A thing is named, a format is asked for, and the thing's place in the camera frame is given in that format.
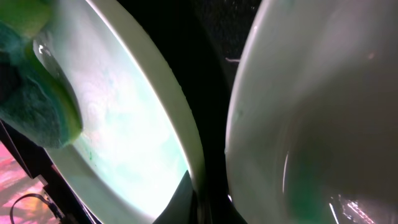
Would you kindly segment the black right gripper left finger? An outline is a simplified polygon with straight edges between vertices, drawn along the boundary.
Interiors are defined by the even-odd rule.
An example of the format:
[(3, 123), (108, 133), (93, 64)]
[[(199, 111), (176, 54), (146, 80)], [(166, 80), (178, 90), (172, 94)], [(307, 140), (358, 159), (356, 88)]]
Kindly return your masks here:
[(169, 204), (153, 224), (197, 224), (197, 208), (197, 196), (186, 171)]

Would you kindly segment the green scouring sponge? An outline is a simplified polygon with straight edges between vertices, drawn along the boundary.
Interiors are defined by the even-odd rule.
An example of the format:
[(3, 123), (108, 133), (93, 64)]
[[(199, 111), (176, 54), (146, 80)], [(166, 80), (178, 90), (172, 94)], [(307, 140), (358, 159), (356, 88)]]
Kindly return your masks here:
[(57, 1), (1, 1), (1, 119), (36, 145), (59, 149), (83, 129), (76, 95), (53, 53)]

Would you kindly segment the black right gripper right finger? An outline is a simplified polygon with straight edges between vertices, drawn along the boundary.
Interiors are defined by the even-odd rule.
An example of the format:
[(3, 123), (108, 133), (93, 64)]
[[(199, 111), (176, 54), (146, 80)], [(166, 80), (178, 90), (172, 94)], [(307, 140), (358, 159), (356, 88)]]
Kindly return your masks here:
[(230, 198), (225, 196), (220, 202), (220, 223), (224, 224), (246, 224), (244, 218), (238, 213)]

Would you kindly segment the light green plate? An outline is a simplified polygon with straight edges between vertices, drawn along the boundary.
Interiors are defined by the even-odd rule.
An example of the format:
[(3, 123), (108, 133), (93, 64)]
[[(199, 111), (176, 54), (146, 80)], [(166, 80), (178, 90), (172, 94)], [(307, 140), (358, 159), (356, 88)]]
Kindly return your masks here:
[(171, 68), (117, 1), (57, 1), (53, 53), (77, 98), (80, 135), (47, 154), (102, 223), (153, 223), (188, 171), (203, 190), (203, 149)]

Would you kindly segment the white plate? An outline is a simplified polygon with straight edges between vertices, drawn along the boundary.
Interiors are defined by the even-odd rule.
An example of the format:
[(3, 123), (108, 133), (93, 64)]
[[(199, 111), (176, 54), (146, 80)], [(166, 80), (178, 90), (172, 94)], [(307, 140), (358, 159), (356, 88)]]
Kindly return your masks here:
[(397, 0), (265, 0), (226, 126), (247, 223), (397, 222)]

